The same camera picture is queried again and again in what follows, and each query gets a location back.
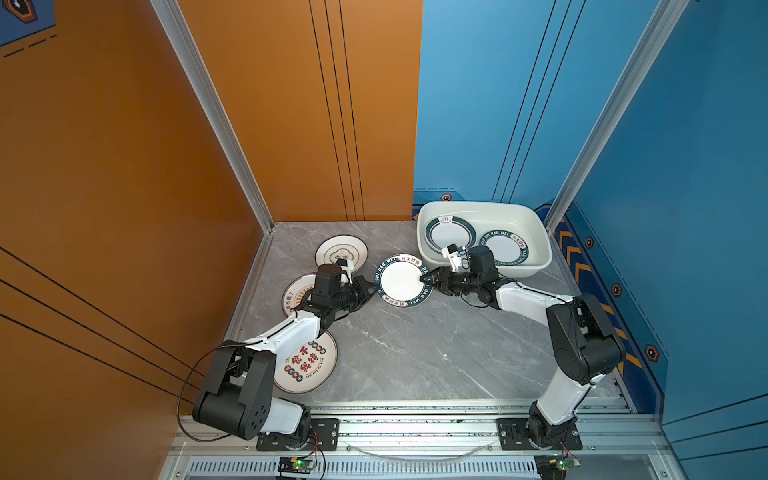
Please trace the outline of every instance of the orange panel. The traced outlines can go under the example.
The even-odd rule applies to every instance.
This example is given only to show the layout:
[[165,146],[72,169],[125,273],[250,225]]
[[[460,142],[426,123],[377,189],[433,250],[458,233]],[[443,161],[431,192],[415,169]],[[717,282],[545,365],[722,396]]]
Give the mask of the orange panel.
[[274,220],[348,220],[333,67],[323,61],[324,85],[313,27],[327,41],[325,15],[298,1],[180,5]]
[[55,14],[26,40],[45,42],[0,57],[0,247],[172,356],[3,252],[0,279],[161,369],[5,284],[0,313],[168,392],[0,319],[0,462],[8,478],[154,478],[174,376],[221,341],[261,231],[150,2]]
[[3,318],[0,349],[3,478],[157,478],[173,396]]
[[410,220],[422,2],[342,0],[341,12],[366,220]]

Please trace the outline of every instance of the plate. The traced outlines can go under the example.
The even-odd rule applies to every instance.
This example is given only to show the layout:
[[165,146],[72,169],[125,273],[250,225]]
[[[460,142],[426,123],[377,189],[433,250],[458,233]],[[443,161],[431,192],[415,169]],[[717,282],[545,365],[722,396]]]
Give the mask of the plate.
[[337,359],[336,341],[325,332],[275,368],[275,385],[288,393],[307,393],[331,376]]
[[519,265],[530,253],[525,240],[507,230],[491,230],[480,238],[480,244],[491,249],[496,265]]
[[355,263],[353,273],[355,273],[368,260],[368,247],[357,237],[338,235],[324,241],[315,252],[317,266],[324,263],[336,263],[339,258],[353,261]]
[[[346,283],[346,276],[341,276],[341,284]],[[299,306],[304,295],[315,286],[315,273],[308,273],[295,279],[283,292],[283,313],[290,316],[293,309]]]
[[420,258],[399,253],[381,262],[373,281],[380,285],[382,300],[389,305],[408,308],[427,300],[432,292],[431,286],[419,280],[425,273],[429,273],[429,268]]
[[427,223],[426,238],[429,248],[437,253],[455,243],[457,247],[469,248],[475,244],[477,234],[467,220],[446,215],[433,218]]

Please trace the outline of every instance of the blue panel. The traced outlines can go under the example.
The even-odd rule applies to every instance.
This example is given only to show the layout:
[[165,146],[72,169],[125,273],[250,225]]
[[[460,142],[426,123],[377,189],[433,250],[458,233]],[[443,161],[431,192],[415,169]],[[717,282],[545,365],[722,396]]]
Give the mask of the blue panel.
[[[672,444],[675,455],[679,459],[697,457],[701,455],[712,455],[723,452],[732,452],[734,450],[750,449],[753,447],[768,445],[768,423],[746,427],[744,429],[731,430],[730,432],[718,433],[699,437],[698,439],[686,440]],[[768,452],[758,452],[755,458],[762,457],[763,460],[768,456]]]
[[669,352],[665,422],[766,391],[767,22],[691,2],[577,196]]
[[491,200],[552,5],[424,1],[415,188]]
[[768,449],[686,460],[681,465],[690,480],[765,478]]
[[671,442],[768,421],[768,393],[760,399],[664,425]]
[[583,0],[425,0],[415,188],[483,201],[515,190],[529,207],[552,198],[656,4],[590,0],[579,18]]
[[539,205],[560,190],[656,4],[586,2],[512,203]]
[[8,12],[0,3],[0,45],[5,45],[20,38],[27,37],[55,25],[53,15],[53,0],[35,0],[32,2],[37,20],[24,23]]

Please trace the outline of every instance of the wire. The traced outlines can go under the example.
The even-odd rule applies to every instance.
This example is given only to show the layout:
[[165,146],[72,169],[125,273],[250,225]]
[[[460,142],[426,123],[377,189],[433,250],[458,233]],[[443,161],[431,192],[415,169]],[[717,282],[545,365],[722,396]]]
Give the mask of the wire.
[[473,306],[473,307],[475,307],[475,308],[488,308],[488,304],[487,304],[487,303],[486,303],[485,305],[483,305],[483,306],[479,306],[479,305],[472,305],[470,302],[468,302],[468,301],[467,301],[467,299],[466,299],[466,298],[464,298],[464,295],[465,295],[465,293],[464,293],[464,292],[461,292],[461,293],[458,295],[458,297],[459,297],[460,299],[464,300],[464,303],[466,303],[467,305],[469,305],[469,306]]
[[203,361],[203,359],[207,356],[209,356],[211,353],[220,350],[220,349],[229,349],[229,348],[238,348],[241,346],[249,346],[249,345],[256,345],[257,343],[261,343],[261,340],[258,340],[257,342],[251,342],[251,343],[231,343],[229,345],[219,345],[215,349],[208,350],[203,356],[200,357],[199,360],[195,362],[195,364],[190,369],[189,374],[187,374],[187,378],[184,379],[184,383],[181,384],[181,391],[179,391],[179,395],[176,398],[176,423],[179,425],[179,429],[181,429],[184,434],[189,437],[190,439],[194,440],[195,442],[215,442],[217,440],[225,439],[226,437],[232,436],[232,434],[227,433],[226,435],[222,435],[221,437],[216,437],[215,439],[199,439],[198,437],[192,436],[185,428],[184,425],[181,424],[181,414],[179,413],[179,410],[181,408],[181,396],[184,394],[184,388],[189,384],[190,377],[192,376],[192,373],[195,371],[198,365],[200,365],[200,362]]
[[317,449],[317,450],[320,452],[320,454],[323,456],[323,474],[320,476],[320,480],[323,480],[323,478],[325,478],[325,476],[326,476],[326,469],[328,468],[328,466],[327,466],[327,465],[328,465],[328,462],[326,461],[326,454],[325,454],[325,453],[323,453],[323,449],[322,449],[322,448],[320,448],[320,445],[317,445],[317,444],[318,444],[318,441],[317,441],[317,433],[315,433],[314,435],[315,435],[315,440],[314,440],[314,442],[313,442],[312,440],[310,440],[310,441],[311,441],[311,442],[313,442],[313,443],[315,444],[315,448],[316,448],[316,449]]

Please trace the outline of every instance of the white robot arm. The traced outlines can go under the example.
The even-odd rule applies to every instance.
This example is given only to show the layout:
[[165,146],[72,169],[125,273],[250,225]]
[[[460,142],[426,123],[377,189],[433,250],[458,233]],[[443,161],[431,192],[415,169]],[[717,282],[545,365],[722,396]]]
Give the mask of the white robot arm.
[[[592,295],[549,293],[501,276],[487,247],[463,250],[451,245],[443,255],[451,266],[423,275],[422,282],[450,296],[476,293],[492,308],[519,313],[549,328],[558,367],[544,395],[531,405],[528,438],[535,448],[563,442],[575,428],[575,409],[625,356],[602,305]],[[469,271],[458,272],[464,255]]]
[[[371,299],[378,286],[362,276],[350,279],[352,269],[345,260],[321,265],[315,286],[293,315],[244,342],[224,342],[205,375],[192,411],[194,420],[246,440],[270,432],[282,435],[286,445],[303,445],[310,434],[310,411],[299,403],[272,398],[275,365]],[[241,376],[242,386],[231,382]]]

